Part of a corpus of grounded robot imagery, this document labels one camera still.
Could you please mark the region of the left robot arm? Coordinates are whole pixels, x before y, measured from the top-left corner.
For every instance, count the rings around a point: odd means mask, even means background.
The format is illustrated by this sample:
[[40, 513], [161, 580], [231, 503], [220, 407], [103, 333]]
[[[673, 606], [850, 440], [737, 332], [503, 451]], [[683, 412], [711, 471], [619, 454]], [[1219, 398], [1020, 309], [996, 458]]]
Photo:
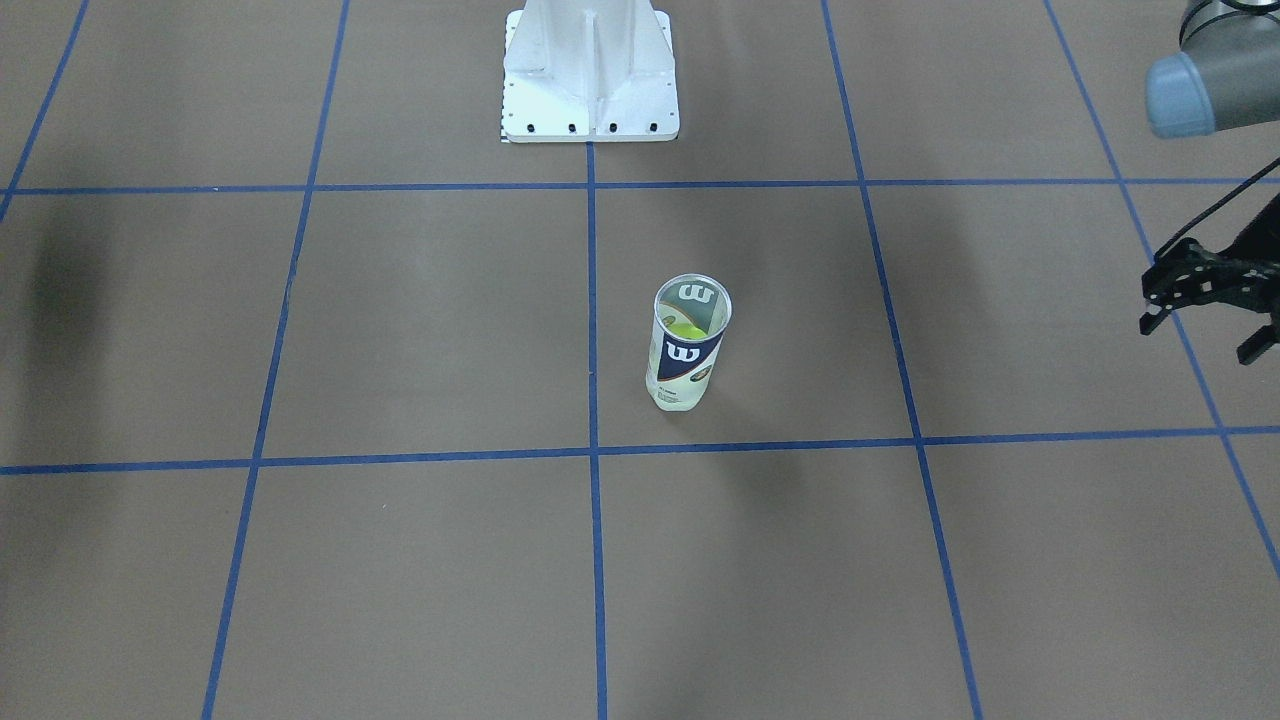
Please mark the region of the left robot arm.
[[[1146, 74], [1148, 124], [1160, 138], [1192, 138], [1277, 120], [1279, 24], [1275, 1], [1190, 1], [1178, 53]], [[1152, 334], [1176, 310], [1213, 304], [1266, 318], [1236, 347], [1248, 366], [1279, 341], [1279, 199], [1272, 197], [1225, 249], [1206, 249], [1192, 231], [1263, 178], [1271, 160], [1180, 227], [1140, 278], [1147, 304], [1138, 322]]]

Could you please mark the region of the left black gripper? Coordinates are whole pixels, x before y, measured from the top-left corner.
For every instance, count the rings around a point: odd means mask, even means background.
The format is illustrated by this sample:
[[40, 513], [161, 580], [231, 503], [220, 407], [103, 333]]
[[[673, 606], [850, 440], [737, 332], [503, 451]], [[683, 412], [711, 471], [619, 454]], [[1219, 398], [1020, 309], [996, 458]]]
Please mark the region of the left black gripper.
[[[1228, 304], [1234, 307], [1276, 313], [1277, 278], [1279, 201], [1271, 200], [1235, 237], [1228, 255], [1208, 251], [1192, 237], [1162, 246], [1140, 277], [1147, 309], [1139, 318], [1139, 332], [1149, 336], [1175, 310], [1221, 302], [1230, 292]], [[1236, 360], [1249, 366], [1277, 343], [1279, 323], [1272, 319], [1236, 346]]]

